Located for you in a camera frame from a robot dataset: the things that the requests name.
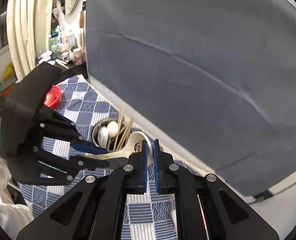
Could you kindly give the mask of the small potted plant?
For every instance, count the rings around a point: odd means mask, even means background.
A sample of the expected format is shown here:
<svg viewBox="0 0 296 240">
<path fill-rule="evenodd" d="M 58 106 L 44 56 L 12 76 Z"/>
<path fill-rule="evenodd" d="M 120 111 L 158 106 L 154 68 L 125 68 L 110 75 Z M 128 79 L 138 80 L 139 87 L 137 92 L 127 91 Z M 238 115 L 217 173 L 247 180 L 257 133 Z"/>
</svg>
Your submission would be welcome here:
<svg viewBox="0 0 296 240">
<path fill-rule="evenodd" d="M 74 49 L 77 49 L 78 45 L 74 44 L 71 48 L 70 48 L 70 52 L 73 53 Z"/>
</svg>

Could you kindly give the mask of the wooden chopstick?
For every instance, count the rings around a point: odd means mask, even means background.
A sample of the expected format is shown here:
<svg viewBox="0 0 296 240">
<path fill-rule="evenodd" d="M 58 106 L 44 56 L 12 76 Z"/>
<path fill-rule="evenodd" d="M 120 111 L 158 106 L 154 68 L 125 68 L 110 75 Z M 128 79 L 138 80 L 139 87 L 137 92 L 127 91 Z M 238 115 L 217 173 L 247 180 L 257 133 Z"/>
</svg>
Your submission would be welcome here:
<svg viewBox="0 0 296 240">
<path fill-rule="evenodd" d="M 125 128 L 124 133 L 123 133 L 123 136 L 121 137 L 121 139 L 120 139 L 120 141 L 119 141 L 119 143 L 117 145 L 117 150 L 120 150 L 123 147 L 126 139 L 128 138 L 133 121 L 134 121 L 134 119 L 130 118 L 129 122 L 127 123 L 126 128 Z"/>
<path fill-rule="evenodd" d="M 115 151 L 117 149 L 117 141 L 118 141 L 118 136 L 119 136 L 119 133 L 120 133 L 121 125 L 123 123 L 124 110 L 125 110 L 125 108 L 123 107 L 122 111 L 119 114 L 119 118 L 118 118 L 118 129 L 117 129 L 117 134 L 114 137 L 113 151 Z"/>
<path fill-rule="evenodd" d="M 117 137 L 113 137 L 111 140 L 110 140 L 110 144 L 109 144 L 109 148 L 108 148 L 108 152 L 113 152 L 113 149 L 114 149 L 114 144 L 116 144 L 116 146 L 118 146 L 124 132 L 125 132 L 125 129 L 126 129 L 127 125 L 122 125 L 121 126 L 121 129 L 120 129 L 120 132 L 119 132 L 119 135 L 118 135 L 118 139 L 117 139 L 117 143 L 115 143 L 116 141 L 116 138 Z"/>
</svg>

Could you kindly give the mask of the cream ceramic soup spoon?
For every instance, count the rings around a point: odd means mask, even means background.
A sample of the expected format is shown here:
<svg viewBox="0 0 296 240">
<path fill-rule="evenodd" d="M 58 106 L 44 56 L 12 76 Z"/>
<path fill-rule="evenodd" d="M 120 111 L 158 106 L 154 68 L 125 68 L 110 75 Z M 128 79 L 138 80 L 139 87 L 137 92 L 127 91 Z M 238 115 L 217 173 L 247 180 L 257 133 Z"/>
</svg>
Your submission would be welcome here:
<svg viewBox="0 0 296 240">
<path fill-rule="evenodd" d="M 114 160 L 118 158 L 128 159 L 131 154 L 139 153 L 143 149 L 143 146 L 142 146 L 143 140 L 146 141 L 146 145 L 148 148 L 147 166 L 150 166 L 153 163 L 152 145 L 149 138 L 143 132 L 140 132 L 140 131 L 135 131 L 131 133 L 126 143 L 126 146 L 121 150 L 118 150 L 116 152 L 111 152 L 108 154 L 100 154 L 100 155 L 93 155 L 90 153 L 86 153 L 85 156 L 94 158 L 94 159 L 99 159 L 99 160 L 111 160 L 111 159 Z"/>
</svg>

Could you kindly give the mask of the red plastic basket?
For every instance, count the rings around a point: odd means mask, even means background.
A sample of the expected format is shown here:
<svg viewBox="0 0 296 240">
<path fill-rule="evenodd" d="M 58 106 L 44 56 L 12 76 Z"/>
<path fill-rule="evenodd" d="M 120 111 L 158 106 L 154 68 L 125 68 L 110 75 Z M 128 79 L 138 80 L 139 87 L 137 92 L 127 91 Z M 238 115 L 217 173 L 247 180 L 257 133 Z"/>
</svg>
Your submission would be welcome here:
<svg viewBox="0 0 296 240">
<path fill-rule="evenodd" d="M 46 94 L 44 104 L 51 109 L 55 109 L 62 98 L 62 90 L 59 86 L 52 86 L 49 92 Z"/>
</svg>

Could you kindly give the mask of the grey upholstered sofa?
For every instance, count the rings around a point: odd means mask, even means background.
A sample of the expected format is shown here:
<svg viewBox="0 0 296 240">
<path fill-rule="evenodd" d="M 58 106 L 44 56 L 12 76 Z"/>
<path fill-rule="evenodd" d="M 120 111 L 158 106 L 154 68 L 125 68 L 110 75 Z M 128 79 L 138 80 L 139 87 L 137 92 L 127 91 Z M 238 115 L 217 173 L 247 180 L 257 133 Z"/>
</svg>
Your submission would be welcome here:
<svg viewBox="0 0 296 240">
<path fill-rule="evenodd" d="M 296 172 L 287 0 L 87 0 L 88 72 L 245 196 Z"/>
</svg>

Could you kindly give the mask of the dark side table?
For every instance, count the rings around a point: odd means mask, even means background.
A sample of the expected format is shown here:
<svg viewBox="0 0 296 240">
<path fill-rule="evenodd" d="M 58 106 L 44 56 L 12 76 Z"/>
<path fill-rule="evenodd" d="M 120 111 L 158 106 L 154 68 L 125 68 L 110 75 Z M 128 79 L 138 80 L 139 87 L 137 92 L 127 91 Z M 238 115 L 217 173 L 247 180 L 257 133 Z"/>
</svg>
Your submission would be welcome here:
<svg viewBox="0 0 296 240">
<path fill-rule="evenodd" d="M 66 62 L 52 57 L 49 60 L 46 58 L 35 60 L 36 66 L 44 62 L 51 64 L 54 67 L 60 68 L 60 70 L 62 70 L 63 72 L 72 70 L 72 73 L 74 73 L 75 75 L 82 75 L 85 79 L 88 79 L 88 69 L 86 62 L 76 64 L 73 61 Z"/>
</svg>

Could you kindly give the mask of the black cylindrical utensil holder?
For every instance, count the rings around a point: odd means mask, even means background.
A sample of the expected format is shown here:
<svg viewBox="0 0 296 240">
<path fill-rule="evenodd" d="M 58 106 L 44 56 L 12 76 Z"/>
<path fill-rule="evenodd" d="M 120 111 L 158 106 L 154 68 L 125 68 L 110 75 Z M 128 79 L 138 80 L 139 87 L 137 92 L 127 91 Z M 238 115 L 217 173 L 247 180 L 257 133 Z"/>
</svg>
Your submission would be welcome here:
<svg viewBox="0 0 296 240">
<path fill-rule="evenodd" d="M 120 150 L 125 142 L 121 143 L 124 136 L 127 122 L 123 121 L 120 125 L 117 118 L 105 118 L 99 121 L 91 131 L 91 140 L 98 146 L 105 148 L 108 152 Z"/>
</svg>

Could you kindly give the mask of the white round spoon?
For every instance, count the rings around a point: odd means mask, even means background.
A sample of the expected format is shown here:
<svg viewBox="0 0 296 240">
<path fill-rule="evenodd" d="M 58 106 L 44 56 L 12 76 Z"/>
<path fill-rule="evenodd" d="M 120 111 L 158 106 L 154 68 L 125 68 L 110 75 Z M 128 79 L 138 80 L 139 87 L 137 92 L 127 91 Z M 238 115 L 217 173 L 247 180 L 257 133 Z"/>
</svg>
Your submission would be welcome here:
<svg viewBox="0 0 296 240">
<path fill-rule="evenodd" d="M 110 138 L 114 138 L 117 134 L 118 123 L 116 121 L 111 121 L 107 125 L 108 135 Z"/>
</svg>

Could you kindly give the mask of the blue white patterned tablecloth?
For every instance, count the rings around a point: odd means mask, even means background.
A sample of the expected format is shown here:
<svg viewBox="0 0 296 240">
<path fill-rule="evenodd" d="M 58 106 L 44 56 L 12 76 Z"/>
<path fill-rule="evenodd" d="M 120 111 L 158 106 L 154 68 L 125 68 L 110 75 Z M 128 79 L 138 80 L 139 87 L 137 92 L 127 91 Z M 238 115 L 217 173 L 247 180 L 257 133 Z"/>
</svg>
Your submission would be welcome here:
<svg viewBox="0 0 296 240">
<path fill-rule="evenodd" d="M 37 130 L 20 148 L 16 180 L 39 216 L 88 175 L 104 177 L 126 163 L 96 144 L 101 121 L 115 121 L 118 111 L 84 78 L 73 76 L 54 87 L 37 115 Z M 159 195 L 153 167 L 147 170 L 147 192 L 126 198 L 122 239 L 177 239 L 174 197 Z"/>
</svg>

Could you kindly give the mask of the white bottle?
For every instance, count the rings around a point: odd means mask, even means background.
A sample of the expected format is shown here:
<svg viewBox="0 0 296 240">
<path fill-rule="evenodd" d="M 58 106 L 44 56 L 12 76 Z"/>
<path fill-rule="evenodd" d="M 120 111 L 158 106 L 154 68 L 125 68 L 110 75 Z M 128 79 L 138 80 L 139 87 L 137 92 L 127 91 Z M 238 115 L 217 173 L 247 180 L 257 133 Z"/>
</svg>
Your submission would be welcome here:
<svg viewBox="0 0 296 240">
<path fill-rule="evenodd" d="M 75 34 L 72 30 L 68 31 L 67 38 L 68 38 L 68 49 L 71 50 L 71 48 L 76 45 Z"/>
</svg>

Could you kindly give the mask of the white blue patterned ceramic spoon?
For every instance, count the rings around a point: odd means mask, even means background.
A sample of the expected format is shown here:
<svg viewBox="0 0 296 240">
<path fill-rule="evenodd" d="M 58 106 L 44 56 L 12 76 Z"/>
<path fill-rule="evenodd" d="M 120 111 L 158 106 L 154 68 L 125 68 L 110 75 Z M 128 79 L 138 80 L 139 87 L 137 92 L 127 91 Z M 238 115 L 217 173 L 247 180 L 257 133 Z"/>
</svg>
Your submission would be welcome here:
<svg viewBox="0 0 296 240">
<path fill-rule="evenodd" d="M 98 135 L 97 135 L 97 140 L 98 140 L 98 145 L 102 148 L 106 148 L 107 147 L 107 142 L 108 142 L 108 129 L 106 126 L 102 126 L 99 131 L 98 131 Z"/>
</svg>

